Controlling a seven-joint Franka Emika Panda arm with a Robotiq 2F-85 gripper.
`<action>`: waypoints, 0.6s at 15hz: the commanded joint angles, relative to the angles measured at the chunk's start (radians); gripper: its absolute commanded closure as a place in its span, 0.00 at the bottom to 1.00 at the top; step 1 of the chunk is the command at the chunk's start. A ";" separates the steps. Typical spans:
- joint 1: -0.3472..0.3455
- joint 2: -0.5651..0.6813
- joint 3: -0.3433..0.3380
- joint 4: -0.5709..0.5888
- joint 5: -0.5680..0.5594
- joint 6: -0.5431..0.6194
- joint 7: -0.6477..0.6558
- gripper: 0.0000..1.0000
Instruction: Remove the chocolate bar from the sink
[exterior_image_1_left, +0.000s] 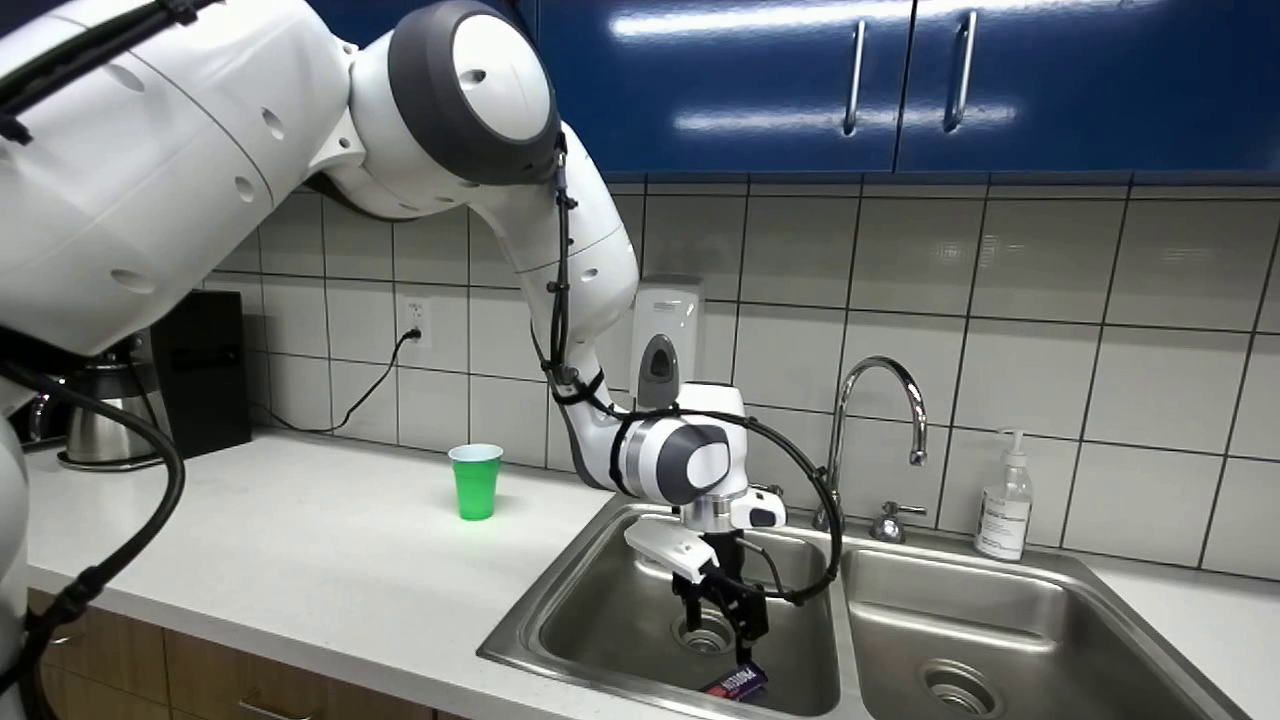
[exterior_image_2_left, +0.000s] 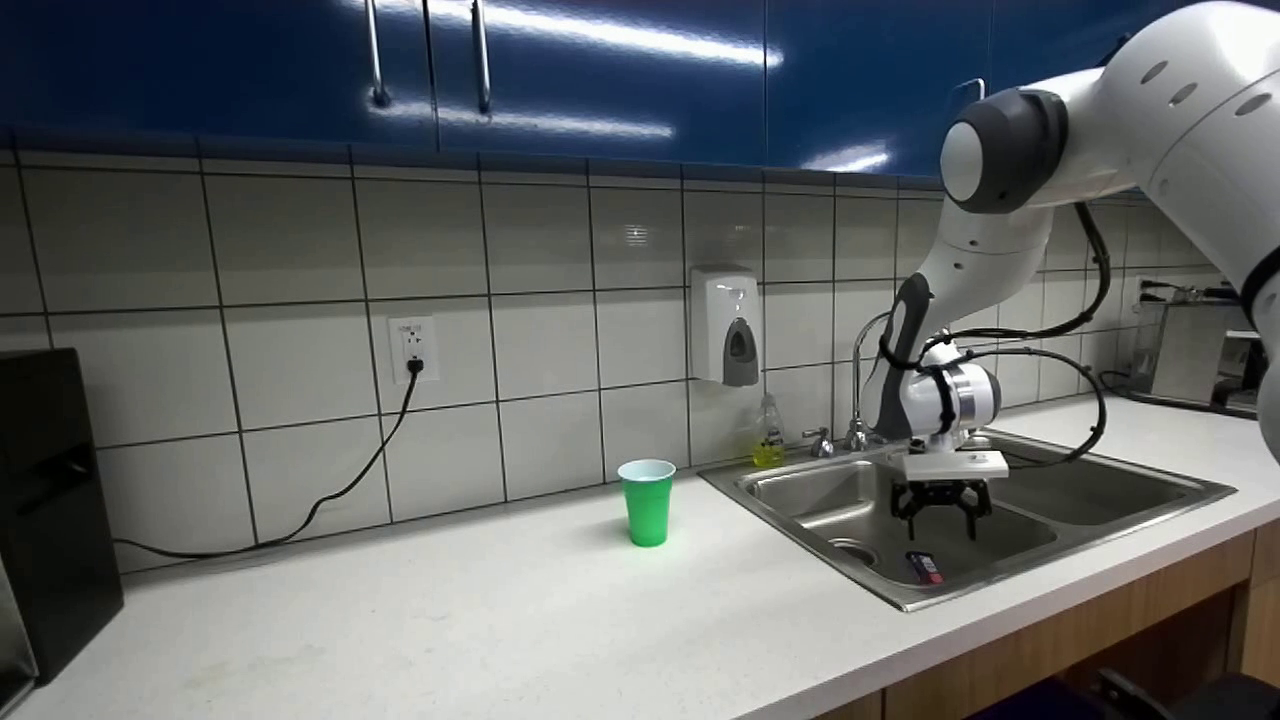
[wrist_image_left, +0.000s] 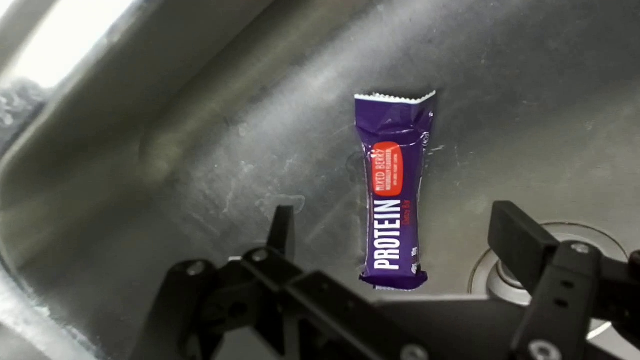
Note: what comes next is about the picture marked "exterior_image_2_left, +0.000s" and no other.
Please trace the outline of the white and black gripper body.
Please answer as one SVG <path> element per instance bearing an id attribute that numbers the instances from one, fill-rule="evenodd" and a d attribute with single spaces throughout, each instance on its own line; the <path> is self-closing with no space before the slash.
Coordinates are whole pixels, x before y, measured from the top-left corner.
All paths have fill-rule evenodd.
<path id="1" fill-rule="evenodd" d="M 902 382 L 908 483 L 1003 479 L 1010 461 L 986 438 L 1002 414 L 1002 380 L 956 344 L 935 344 Z"/>

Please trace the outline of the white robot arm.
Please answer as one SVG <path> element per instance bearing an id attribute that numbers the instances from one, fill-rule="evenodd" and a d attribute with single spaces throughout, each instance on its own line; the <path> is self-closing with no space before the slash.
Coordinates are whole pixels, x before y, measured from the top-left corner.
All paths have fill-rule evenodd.
<path id="1" fill-rule="evenodd" d="M 1144 192 L 1233 283 L 1280 351 L 1280 11 L 1198 0 L 1106 64 L 970 102 L 942 145 L 935 244 L 882 336 L 873 437 L 902 452 L 890 507 L 980 518 L 1010 461 L 976 438 L 1002 410 L 992 356 L 1039 356 L 1039 328 L 980 328 L 1045 263 L 1055 210 Z"/>

